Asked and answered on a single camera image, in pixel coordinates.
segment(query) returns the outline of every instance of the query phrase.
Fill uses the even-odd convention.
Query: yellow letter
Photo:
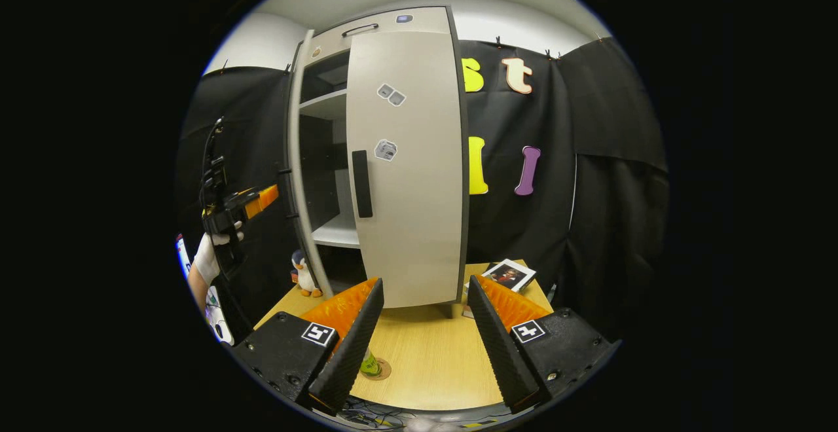
[[[482,137],[469,136],[469,194],[488,193],[488,185],[483,181],[483,161],[480,149],[486,141]]]
[[[511,57],[509,59],[501,60],[502,64],[506,64],[506,83],[518,93],[532,92],[532,86],[524,83],[524,74],[532,76],[532,69],[524,65],[524,60],[520,57]]]
[[[463,60],[463,78],[466,81],[466,92],[478,92],[483,88],[483,76],[478,74],[480,63],[476,59]]]

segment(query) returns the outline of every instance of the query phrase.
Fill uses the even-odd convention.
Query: orange letter
[[[520,57],[511,57],[509,59],[501,60],[502,64],[506,64],[506,83],[518,93],[532,92],[532,86],[524,83],[524,74],[532,76],[532,69],[524,65],[524,60]]]

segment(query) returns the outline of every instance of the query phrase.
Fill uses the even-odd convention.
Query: orange part
[[[503,322],[503,327],[506,328],[507,333],[513,325],[532,321],[550,313],[538,304],[524,298],[524,295],[500,285],[489,277],[477,277],[477,280],[486,296],[488,296],[488,300],[492,302],[495,312],[500,316],[500,321]]]
[[[260,191],[257,199],[252,200],[252,202],[245,205],[247,219],[252,219],[255,215],[260,214],[264,208],[267,208],[267,206],[274,202],[274,200],[278,197],[279,190],[276,188],[276,185],[271,185],[270,187]]]
[[[323,301],[323,303],[318,304],[310,312],[306,312],[300,316],[301,319],[305,319],[308,322],[327,325],[338,331],[340,339],[338,339],[338,343],[335,345],[332,353],[338,351],[340,343],[346,338],[346,334],[348,334],[352,323],[358,317],[358,313],[361,307],[364,306],[366,298],[369,296],[369,291],[372,290],[376,280],[378,279],[374,278],[368,279],[364,283],[358,283],[358,285],[354,285],[352,288],[333,296],[330,300]]]

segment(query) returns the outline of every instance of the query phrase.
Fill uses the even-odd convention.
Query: hand
[[[236,221],[234,227],[239,229],[242,227],[242,222]],[[237,232],[236,235],[239,236],[239,240],[245,238],[245,233],[243,232]],[[195,253],[195,258],[192,260],[192,265],[198,269],[198,273],[201,274],[201,278],[204,279],[207,286],[210,286],[212,284],[212,280],[214,280],[215,277],[221,273],[221,268],[218,266],[218,260],[215,259],[213,244],[219,246],[230,241],[230,236],[227,234],[213,234],[211,240],[209,236],[209,234],[204,233],[203,238],[201,238],[201,244],[198,244],[198,252]]]

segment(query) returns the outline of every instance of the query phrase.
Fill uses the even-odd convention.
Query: black cable
[[[387,421],[387,416],[389,416],[390,414],[392,414],[394,412],[395,411],[393,410],[393,411],[389,411],[389,413],[387,413],[387,414],[384,414],[384,417],[381,418],[381,420],[380,420],[381,425],[383,425]],[[398,425],[398,427],[404,427],[404,426],[405,426],[405,421],[402,420],[401,423]]]
[[[510,414],[512,414],[512,413],[509,412],[509,413],[506,413],[506,414],[488,415],[486,417],[481,417],[480,419],[475,419],[475,420],[471,420],[471,419],[468,419],[468,420],[448,420],[445,423],[449,423],[449,422],[480,422],[481,420],[488,419],[490,417],[504,417],[505,415],[510,415]]]
[[[402,414],[402,413],[404,413],[404,409],[393,409],[392,411],[389,411],[389,413],[383,413],[383,412],[381,412],[381,411],[376,411],[376,410],[374,410],[374,409],[372,408],[372,406],[371,406],[371,405],[369,405],[368,403],[366,403],[366,399],[363,399],[363,401],[365,402],[365,408],[369,409],[369,411],[371,411],[371,412],[373,412],[373,413],[375,413],[375,414],[379,414],[379,415],[381,415],[381,414],[385,414],[385,415],[384,415],[384,417],[387,417],[388,415],[392,415],[393,417],[398,417],[399,419],[404,419],[404,418],[402,418],[402,417],[399,417],[399,415],[398,415],[398,414]],[[410,415],[412,415],[413,417],[416,417],[416,414],[413,414],[413,413],[407,413],[407,414],[410,414]]]
[[[206,166],[206,162],[207,162],[207,148],[209,148],[210,140],[212,140],[212,136],[213,136],[213,134],[215,134],[215,128],[218,126],[219,121],[221,121],[222,119],[224,119],[223,116],[221,118],[219,118],[218,121],[215,122],[215,124],[213,124],[213,127],[210,128],[209,134],[207,135],[207,140],[204,141],[204,153],[201,155],[201,178],[200,178],[201,187],[200,187],[200,190],[198,190],[198,203],[200,203],[202,211],[206,211],[206,208],[207,208],[206,199],[204,199],[204,172],[206,171],[206,169],[204,169],[204,166]],[[212,246],[211,247],[212,248],[212,256],[213,256],[213,259],[215,259],[215,264],[218,265],[219,272],[222,272],[221,263],[219,263],[219,261],[218,261],[218,256],[215,255],[215,240],[213,240],[213,238],[212,238],[212,231],[209,231],[207,229],[207,223],[206,223],[206,220],[203,217],[201,217],[201,226],[204,227],[204,233],[209,234],[209,236],[210,236],[209,237],[209,244]]]
[[[369,420],[371,422],[376,422],[376,420],[379,418],[379,414],[375,414],[375,415],[373,415],[372,418],[370,418],[370,417],[368,417],[364,414],[360,414],[359,412],[355,412],[355,413],[358,414],[357,416],[354,416],[357,419]],[[394,430],[394,429],[404,429],[406,427],[405,424],[402,423],[401,425],[398,425],[398,426],[395,426],[395,427],[388,427],[388,428],[385,428],[385,429],[379,429],[378,428],[379,425],[380,425],[380,423],[376,422],[374,429],[369,429],[369,430]]]

